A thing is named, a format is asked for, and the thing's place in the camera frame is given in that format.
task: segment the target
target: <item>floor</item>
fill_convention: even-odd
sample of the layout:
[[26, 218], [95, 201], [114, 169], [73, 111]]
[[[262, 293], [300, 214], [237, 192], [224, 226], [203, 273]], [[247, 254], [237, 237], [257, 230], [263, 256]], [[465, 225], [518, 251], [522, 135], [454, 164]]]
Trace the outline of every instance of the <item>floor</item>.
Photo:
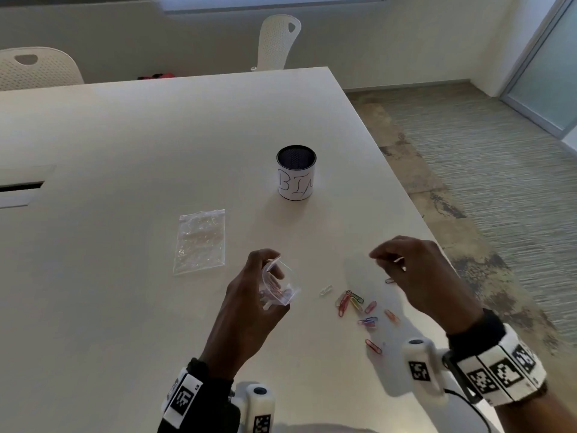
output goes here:
[[371, 95], [577, 345], [577, 156], [471, 84]]
[[577, 415], [577, 158], [470, 84], [348, 97], [459, 276]]

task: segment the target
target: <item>window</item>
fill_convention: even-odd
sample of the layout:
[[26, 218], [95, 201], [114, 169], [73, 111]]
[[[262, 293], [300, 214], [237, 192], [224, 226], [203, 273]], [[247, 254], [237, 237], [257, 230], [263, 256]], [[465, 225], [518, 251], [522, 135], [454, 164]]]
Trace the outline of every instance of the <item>window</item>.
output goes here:
[[161, 3], [165, 11], [180, 13], [183, 11], [226, 11], [373, 1], [384, 0], [161, 0]]

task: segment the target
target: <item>chair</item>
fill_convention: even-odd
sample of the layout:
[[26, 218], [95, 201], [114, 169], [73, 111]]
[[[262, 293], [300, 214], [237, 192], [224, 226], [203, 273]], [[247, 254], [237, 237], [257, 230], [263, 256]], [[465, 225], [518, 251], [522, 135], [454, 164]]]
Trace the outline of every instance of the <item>chair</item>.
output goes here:
[[76, 62], [63, 51], [48, 47], [0, 50], [0, 91], [83, 83]]
[[263, 21], [258, 38], [258, 63], [251, 71], [283, 70], [301, 22], [290, 15], [272, 15]]

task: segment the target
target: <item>plastic bag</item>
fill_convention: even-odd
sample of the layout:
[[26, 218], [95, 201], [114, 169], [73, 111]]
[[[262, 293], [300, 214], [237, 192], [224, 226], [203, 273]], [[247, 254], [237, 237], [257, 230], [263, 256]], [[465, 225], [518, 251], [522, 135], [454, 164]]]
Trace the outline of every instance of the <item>plastic bag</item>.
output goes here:
[[[282, 272], [282, 277], [278, 278], [278, 270]], [[294, 271], [280, 261], [277, 257], [263, 267], [263, 283], [260, 288], [260, 299], [268, 308], [271, 304], [286, 306], [300, 292], [300, 287]]]
[[224, 265], [225, 210], [180, 216], [174, 275]]

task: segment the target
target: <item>hand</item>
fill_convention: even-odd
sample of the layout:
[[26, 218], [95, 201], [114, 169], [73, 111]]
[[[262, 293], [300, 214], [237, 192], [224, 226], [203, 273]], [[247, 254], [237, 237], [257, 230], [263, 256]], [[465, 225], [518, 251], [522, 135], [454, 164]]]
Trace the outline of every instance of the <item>hand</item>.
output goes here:
[[[243, 364], [263, 346], [269, 333], [290, 306], [270, 306], [263, 310], [258, 285], [263, 266], [280, 254], [272, 249], [254, 250], [244, 268], [226, 289], [220, 312], [199, 360], [208, 365], [212, 378], [234, 379]], [[271, 270], [278, 279], [280, 270]]]
[[373, 249], [369, 257], [403, 289], [412, 306], [447, 334], [463, 333], [482, 317], [480, 302], [435, 242], [399, 235]]

